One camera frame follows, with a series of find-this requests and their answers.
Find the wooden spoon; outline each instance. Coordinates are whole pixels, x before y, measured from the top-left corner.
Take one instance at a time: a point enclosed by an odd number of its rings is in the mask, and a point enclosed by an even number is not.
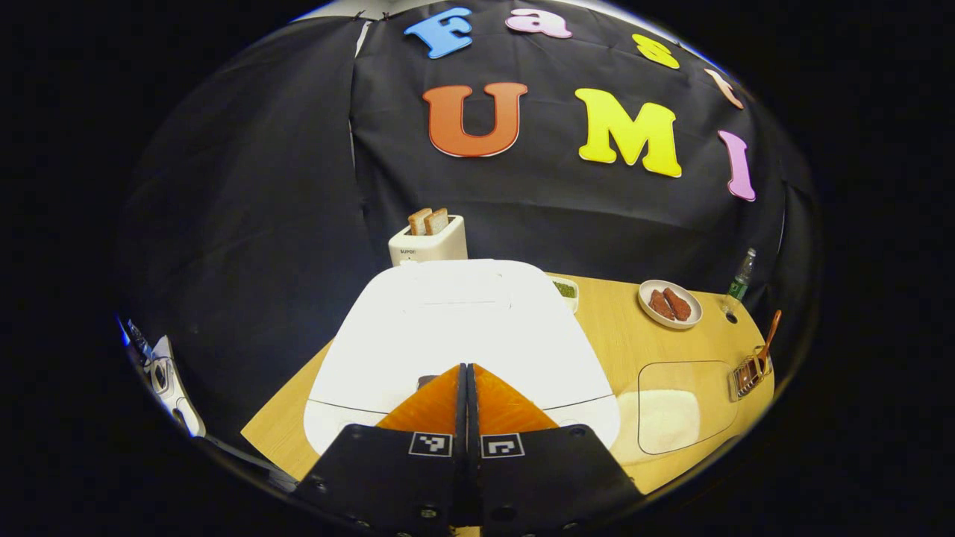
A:
[[[765,366],[766,356],[770,353],[770,343],[773,343],[773,336],[775,335],[775,329],[779,326],[779,316],[782,315],[782,310],[776,310],[775,315],[773,315],[773,324],[770,325],[770,334],[766,337],[766,346],[763,347],[762,351],[759,351],[759,356],[756,358],[759,360],[759,364]]]

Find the foam letter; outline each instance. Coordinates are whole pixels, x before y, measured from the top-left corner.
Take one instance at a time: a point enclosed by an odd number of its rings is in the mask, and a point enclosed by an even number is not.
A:
[[[636,119],[630,119],[617,98],[608,92],[581,88],[574,95],[587,105],[587,144],[580,149],[581,159],[615,162],[617,153],[610,149],[613,135],[627,164],[632,166],[647,145],[644,168],[670,177],[683,173],[673,142],[676,116],[669,108],[648,102],[640,108]]]
[[[637,42],[637,50],[647,59],[651,59],[660,65],[666,65],[671,69],[680,69],[680,62],[669,53],[669,49],[657,41],[644,37],[638,33],[633,34],[633,40]]]
[[[567,30],[567,22],[560,15],[543,10],[511,10],[511,17],[504,21],[507,28],[518,32],[541,32],[551,37],[566,39],[573,35]]]
[[[733,133],[716,132],[730,153],[730,182],[726,183],[730,193],[747,202],[755,200],[756,193],[750,185],[750,167],[746,164],[746,142]]]
[[[719,91],[723,92],[723,97],[725,97],[729,102],[731,102],[733,106],[735,106],[736,108],[740,110],[743,109],[743,103],[740,102],[739,99],[732,94],[732,86],[730,85],[729,82],[724,80],[723,77],[719,75],[719,73],[717,73],[716,71],[712,69],[704,69],[703,71],[705,71],[707,75],[710,75],[713,77],[713,81],[716,82],[717,86],[719,86]]]
[[[491,157],[514,145],[520,130],[520,96],[527,93],[527,86],[499,82],[484,86],[484,93],[494,96],[494,130],[485,136],[464,132],[468,86],[441,86],[422,95],[431,105],[428,135],[438,151],[452,157]]]
[[[470,37],[461,37],[454,34],[454,32],[467,33],[471,31],[471,25],[468,24],[468,21],[461,18],[463,15],[470,14],[471,10],[467,8],[451,8],[409,26],[405,30],[405,35],[413,33],[420,37],[431,47],[428,57],[437,59],[471,44]],[[444,19],[448,19],[448,24],[441,24]]]

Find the bread slice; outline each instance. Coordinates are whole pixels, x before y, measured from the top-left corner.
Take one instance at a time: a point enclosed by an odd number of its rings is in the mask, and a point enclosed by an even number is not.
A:
[[[434,379],[436,379],[436,378],[437,378],[437,375],[419,376],[419,377],[418,377],[418,388],[417,388],[417,389],[420,390],[422,386],[424,386],[425,384],[431,382],[432,380],[434,380]]]
[[[437,235],[448,226],[448,209],[441,207],[424,218],[426,235]]]
[[[412,227],[412,235],[425,234],[424,219],[429,214],[431,214],[431,208],[425,207],[408,217],[408,224]]]

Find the orange letter u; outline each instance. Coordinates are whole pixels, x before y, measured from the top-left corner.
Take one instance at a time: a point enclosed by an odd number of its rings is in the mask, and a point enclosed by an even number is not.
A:
[[[422,95],[431,105],[431,143],[452,157],[491,157],[507,151],[518,139],[520,96],[527,93],[527,86],[516,82],[484,86],[484,93],[494,96],[494,130],[484,136],[464,132],[464,98],[471,93],[468,86],[441,86]]]

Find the white plate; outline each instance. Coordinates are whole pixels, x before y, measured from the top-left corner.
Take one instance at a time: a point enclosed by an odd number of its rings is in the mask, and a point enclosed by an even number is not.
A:
[[[557,283],[559,283],[559,284],[565,284],[565,285],[567,285],[567,286],[570,286],[570,287],[574,288],[574,295],[575,295],[575,296],[574,296],[573,298],[568,298],[568,297],[563,296],[563,295],[561,295],[561,298],[563,299],[564,304],[566,304],[567,307],[570,309],[570,312],[571,312],[571,313],[576,313],[576,312],[577,312],[577,306],[578,306],[578,305],[580,304],[580,302],[581,302],[581,288],[577,285],[577,282],[575,282],[575,281],[573,281],[573,280],[568,280],[568,279],[566,279],[566,278],[559,278],[559,277],[557,277],[557,276],[551,276],[551,277],[550,277],[550,281],[552,281],[552,282],[557,282]]]
[[[677,296],[687,301],[687,304],[690,304],[690,317],[685,321],[669,320],[660,313],[657,313],[650,307],[650,296],[655,290],[663,292],[664,289],[670,288]],[[663,326],[670,327],[676,330],[686,330],[687,328],[692,327],[696,323],[700,322],[700,319],[703,318],[703,308],[700,306],[699,300],[696,300],[696,297],[693,296],[688,290],[681,288],[676,284],[671,282],[666,282],[664,280],[646,280],[646,282],[640,284],[640,307],[647,312],[647,315],[650,316],[654,321],[662,324]]]

